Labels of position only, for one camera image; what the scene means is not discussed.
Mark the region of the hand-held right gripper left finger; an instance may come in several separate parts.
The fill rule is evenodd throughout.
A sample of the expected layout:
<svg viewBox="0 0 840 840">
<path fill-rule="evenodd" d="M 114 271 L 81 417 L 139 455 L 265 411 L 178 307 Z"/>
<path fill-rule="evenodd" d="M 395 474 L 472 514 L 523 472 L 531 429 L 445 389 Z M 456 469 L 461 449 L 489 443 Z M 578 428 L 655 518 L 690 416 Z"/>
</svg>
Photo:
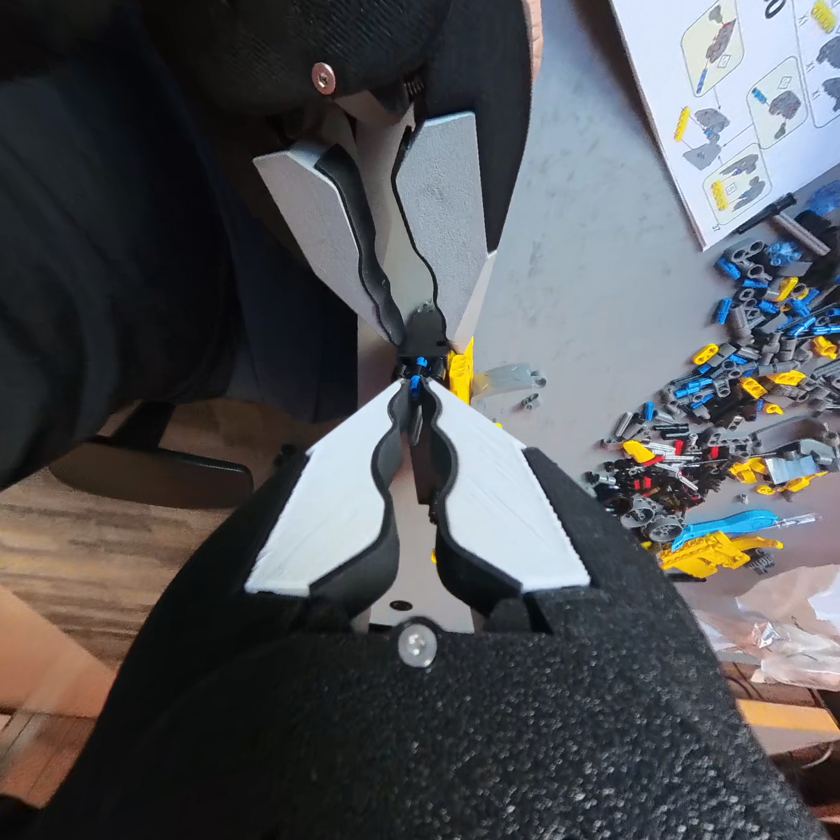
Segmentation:
<svg viewBox="0 0 840 840">
<path fill-rule="evenodd" d="M 356 577 L 339 584 L 348 601 L 375 601 L 388 589 L 399 552 L 391 484 L 410 412 L 410 383 L 395 381 L 310 447 L 247 593 L 306 599 L 345 571 Z"/>
</svg>

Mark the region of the building instruction booklet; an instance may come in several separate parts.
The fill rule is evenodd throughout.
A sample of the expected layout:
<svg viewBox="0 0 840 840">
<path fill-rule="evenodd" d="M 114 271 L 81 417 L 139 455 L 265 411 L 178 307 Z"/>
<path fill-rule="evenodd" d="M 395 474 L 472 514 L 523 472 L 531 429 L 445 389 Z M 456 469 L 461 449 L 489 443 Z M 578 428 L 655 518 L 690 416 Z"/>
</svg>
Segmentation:
<svg viewBox="0 0 840 840">
<path fill-rule="evenodd" d="M 838 1 L 613 1 L 703 250 L 838 165 Z"/>
</svg>

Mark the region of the orange wooden table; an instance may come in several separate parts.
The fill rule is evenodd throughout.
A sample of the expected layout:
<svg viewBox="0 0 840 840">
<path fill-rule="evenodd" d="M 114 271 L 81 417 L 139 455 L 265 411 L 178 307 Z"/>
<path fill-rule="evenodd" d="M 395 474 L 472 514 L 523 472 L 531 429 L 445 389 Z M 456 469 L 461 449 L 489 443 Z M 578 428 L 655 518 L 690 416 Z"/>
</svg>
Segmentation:
<svg viewBox="0 0 840 840">
<path fill-rule="evenodd" d="M 839 739 L 837 721 L 825 708 L 746 699 L 737 699 L 736 704 L 742 718 L 756 732 L 798 733 L 819 742 Z"/>
</svg>

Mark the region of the light blue curved brick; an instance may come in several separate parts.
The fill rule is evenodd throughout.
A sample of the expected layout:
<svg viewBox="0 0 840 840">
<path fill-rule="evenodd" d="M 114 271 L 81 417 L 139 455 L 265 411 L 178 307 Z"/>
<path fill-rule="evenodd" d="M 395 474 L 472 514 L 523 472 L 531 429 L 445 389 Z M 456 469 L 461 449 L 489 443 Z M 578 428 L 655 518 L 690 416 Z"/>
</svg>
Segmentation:
<svg viewBox="0 0 840 840">
<path fill-rule="evenodd" d="M 672 550 L 678 550 L 687 542 L 705 538 L 713 533 L 741 536 L 776 527 L 781 517 L 771 511 L 752 509 L 726 518 L 693 522 L 685 525 L 681 534 L 671 543 Z"/>
</svg>

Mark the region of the yellow toy brick vehicle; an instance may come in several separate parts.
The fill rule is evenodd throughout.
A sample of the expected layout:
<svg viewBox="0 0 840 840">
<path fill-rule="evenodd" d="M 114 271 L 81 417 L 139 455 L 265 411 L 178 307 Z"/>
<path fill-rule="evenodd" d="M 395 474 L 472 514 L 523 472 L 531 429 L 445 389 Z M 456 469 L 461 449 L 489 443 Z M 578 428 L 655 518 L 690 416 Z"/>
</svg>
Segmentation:
<svg viewBox="0 0 840 840">
<path fill-rule="evenodd" d="M 541 404 L 541 390 L 546 377 L 527 363 L 505 364 L 487 371 L 478 371 L 475 365 L 473 339 L 458 352 L 449 343 L 450 350 L 444 358 L 429 361 L 427 379 L 435 380 L 462 402 L 483 410 L 491 397 L 522 394 L 517 409 L 524 412 L 536 410 Z M 404 379 L 410 359 L 399 357 L 397 350 L 395 379 Z"/>
</svg>

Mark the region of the grey desk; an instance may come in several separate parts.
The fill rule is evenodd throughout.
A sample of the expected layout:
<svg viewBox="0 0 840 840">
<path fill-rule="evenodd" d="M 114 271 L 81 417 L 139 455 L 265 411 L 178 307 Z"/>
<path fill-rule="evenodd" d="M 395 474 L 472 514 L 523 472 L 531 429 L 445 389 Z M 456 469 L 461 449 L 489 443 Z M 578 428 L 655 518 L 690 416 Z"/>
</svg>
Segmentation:
<svg viewBox="0 0 840 840">
<path fill-rule="evenodd" d="M 666 198 L 665 174 L 653 152 L 641 151 L 642 131 L 653 135 L 631 62 L 618 30 L 611 2 L 549 2 L 549 80 L 538 83 L 536 141 L 526 140 L 518 178 L 499 246 L 502 258 L 524 256 L 513 234 L 540 234 L 533 257 L 554 257 L 546 266 L 530 266 L 518 279 L 503 282 L 506 319 L 492 320 L 489 337 L 524 346 L 525 336 L 537 336 L 538 350 L 551 350 L 549 372 L 570 375 L 563 403 L 554 408 L 553 431 L 571 433 L 583 443 L 584 422 L 599 420 L 600 409 L 616 407 L 614 385 L 620 368 L 631 385 L 641 386 L 643 368 L 654 361 L 652 350 L 665 354 L 666 340 L 681 341 L 677 305 L 688 303 L 684 269 L 697 261 L 677 262 L 687 249 L 687 234 L 678 221 L 675 198 Z M 404 150 L 407 129 L 389 171 L 389 194 L 411 253 L 417 256 L 394 194 L 394 169 Z M 430 504 L 432 477 L 429 444 L 424 430 L 424 384 L 419 399 L 411 397 L 404 429 L 413 446 L 417 497 Z M 557 494 L 580 497 L 575 483 L 543 452 L 526 447 L 526 457 L 549 499 Z M 575 541 L 619 532 L 607 526 L 606 514 L 595 513 L 594 525 L 573 522 L 560 513 L 563 527 Z M 582 548 L 575 549 L 591 576 L 586 588 L 596 588 L 596 573 Z M 531 596 L 455 596 L 478 613 L 488 615 L 499 602 L 524 602 Z"/>
</svg>

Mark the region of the clear plastic bags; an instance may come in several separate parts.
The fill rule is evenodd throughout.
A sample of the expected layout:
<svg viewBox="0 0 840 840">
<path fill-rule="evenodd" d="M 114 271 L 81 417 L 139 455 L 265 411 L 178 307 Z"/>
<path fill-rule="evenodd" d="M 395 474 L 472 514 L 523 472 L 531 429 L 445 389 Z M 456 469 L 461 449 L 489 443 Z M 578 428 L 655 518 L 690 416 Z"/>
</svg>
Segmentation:
<svg viewBox="0 0 840 840">
<path fill-rule="evenodd" d="M 692 611 L 720 658 L 754 665 L 752 684 L 838 692 L 838 565 L 766 577 L 739 596 L 708 596 Z"/>
</svg>

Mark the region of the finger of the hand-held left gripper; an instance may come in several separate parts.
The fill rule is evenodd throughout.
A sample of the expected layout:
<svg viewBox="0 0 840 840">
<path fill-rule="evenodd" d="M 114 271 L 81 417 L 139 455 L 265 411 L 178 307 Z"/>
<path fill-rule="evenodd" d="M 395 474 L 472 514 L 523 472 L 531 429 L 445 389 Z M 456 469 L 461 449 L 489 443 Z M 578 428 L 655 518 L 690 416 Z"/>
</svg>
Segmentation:
<svg viewBox="0 0 840 840">
<path fill-rule="evenodd" d="M 394 194 L 433 279 L 446 340 L 470 344 L 497 258 L 487 243 L 472 111 L 426 119 L 408 130 L 395 163 Z"/>
<path fill-rule="evenodd" d="M 404 319 L 376 254 L 375 221 L 351 154 L 302 140 L 254 165 L 317 278 L 384 340 L 402 345 Z"/>
</svg>

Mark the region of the person's legs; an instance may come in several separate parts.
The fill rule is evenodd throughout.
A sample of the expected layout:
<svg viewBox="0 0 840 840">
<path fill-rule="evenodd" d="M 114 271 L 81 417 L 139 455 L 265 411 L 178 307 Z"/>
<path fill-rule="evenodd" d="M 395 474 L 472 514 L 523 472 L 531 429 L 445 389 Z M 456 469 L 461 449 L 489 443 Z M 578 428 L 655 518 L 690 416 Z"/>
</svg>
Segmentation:
<svg viewBox="0 0 840 840">
<path fill-rule="evenodd" d="M 140 10 L 2 2 L 1 32 L 2 489 L 138 402 L 350 415 L 355 315 L 247 205 Z"/>
</svg>

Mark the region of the pile of loose toy bricks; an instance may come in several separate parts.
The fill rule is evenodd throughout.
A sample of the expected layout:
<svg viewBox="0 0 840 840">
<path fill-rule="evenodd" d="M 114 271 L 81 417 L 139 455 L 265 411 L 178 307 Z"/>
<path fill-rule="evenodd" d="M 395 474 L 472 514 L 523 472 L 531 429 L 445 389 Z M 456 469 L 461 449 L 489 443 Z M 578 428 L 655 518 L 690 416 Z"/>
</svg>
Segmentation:
<svg viewBox="0 0 840 840">
<path fill-rule="evenodd" d="M 801 211 L 792 194 L 739 231 L 716 262 L 731 281 L 712 312 L 719 341 L 697 351 L 686 373 L 653 401 L 624 413 L 602 441 L 607 453 L 585 488 L 674 582 L 720 571 L 768 574 L 783 543 L 770 532 L 810 524 L 782 516 L 774 528 L 713 533 L 670 548 L 685 525 L 793 501 L 838 474 L 838 181 Z M 768 238 L 754 235 L 771 226 Z"/>
</svg>

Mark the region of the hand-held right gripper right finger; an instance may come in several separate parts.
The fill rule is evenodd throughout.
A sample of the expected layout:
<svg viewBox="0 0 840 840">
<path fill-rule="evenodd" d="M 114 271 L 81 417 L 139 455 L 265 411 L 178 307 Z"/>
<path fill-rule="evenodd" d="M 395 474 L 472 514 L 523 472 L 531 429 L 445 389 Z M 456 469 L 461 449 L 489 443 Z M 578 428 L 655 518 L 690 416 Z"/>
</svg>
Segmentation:
<svg viewBox="0 0 840 840">
<path fill-rule="evenodd" d="M 586 588 L 573 547 L 525 445 L 436 381 L 423 384 L 437 524 L 437 574 L 454 596 Z"/>
</svg>

